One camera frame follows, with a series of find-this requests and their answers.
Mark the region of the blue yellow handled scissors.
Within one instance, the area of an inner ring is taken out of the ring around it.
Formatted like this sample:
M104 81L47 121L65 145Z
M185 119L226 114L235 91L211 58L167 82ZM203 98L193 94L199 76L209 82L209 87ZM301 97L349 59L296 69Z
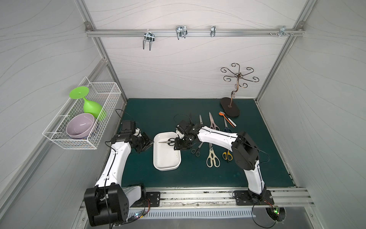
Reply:
M227 125L227 121L225 118L224 118L224 124L225 124L225 127L224 127L223 131L227 132L227 133L232 133L231 129Z

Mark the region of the black yellow handled scissors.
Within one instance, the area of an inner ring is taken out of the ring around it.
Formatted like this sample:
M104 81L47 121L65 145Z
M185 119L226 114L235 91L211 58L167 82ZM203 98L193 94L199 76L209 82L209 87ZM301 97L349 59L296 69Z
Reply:
M232 161L233 160L233 156L230 153L230 151L225 151L222 153L222 157L226 162Z

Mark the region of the pink scissors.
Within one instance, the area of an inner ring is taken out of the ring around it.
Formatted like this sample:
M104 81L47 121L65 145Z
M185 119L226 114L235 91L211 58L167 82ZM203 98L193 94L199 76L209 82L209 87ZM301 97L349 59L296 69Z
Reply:
M211 112L209 112L209 119L210 119L210 128L220 131L220 128L216 125L216 123L214 122L213 116L211 114Z

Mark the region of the white storage box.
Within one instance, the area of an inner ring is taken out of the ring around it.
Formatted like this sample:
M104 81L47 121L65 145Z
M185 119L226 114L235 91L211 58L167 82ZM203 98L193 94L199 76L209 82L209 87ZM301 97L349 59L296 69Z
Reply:
M181 164L181 151L174 150L174 146L169 146L160 141L176 138L175 132L164 132L157 134L153 141L153 165L159 171L170 171L177 169Z

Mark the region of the small black handled scissors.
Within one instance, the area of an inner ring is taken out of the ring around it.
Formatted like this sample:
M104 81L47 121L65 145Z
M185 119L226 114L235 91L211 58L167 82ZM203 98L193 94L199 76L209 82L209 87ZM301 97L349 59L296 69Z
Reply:
M159 143L165 143L169 146L174 146L175 145L175 138L170 138L168 140L160 141Z

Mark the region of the cream white scissors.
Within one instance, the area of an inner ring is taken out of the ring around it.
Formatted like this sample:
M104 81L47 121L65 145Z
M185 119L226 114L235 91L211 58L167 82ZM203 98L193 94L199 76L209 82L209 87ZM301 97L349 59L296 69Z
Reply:
M212 167L218 168L221 165L219 158L216 156L216 154L214 152L212 143L209 143L209 154L206 159L206 165L209 168L212 168Z

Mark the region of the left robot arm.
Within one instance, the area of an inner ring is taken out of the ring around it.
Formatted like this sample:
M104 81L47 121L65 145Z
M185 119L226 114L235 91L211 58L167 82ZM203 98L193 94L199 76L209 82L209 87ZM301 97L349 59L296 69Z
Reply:
M93 188L84 193L84 202L89 224L92 227L128 222L130 207L138 201L145 201L144 184L121 186L127 159L134 149L141 153L153 145L144 132L138 134L116 134L106 142L110 154L104 170Z

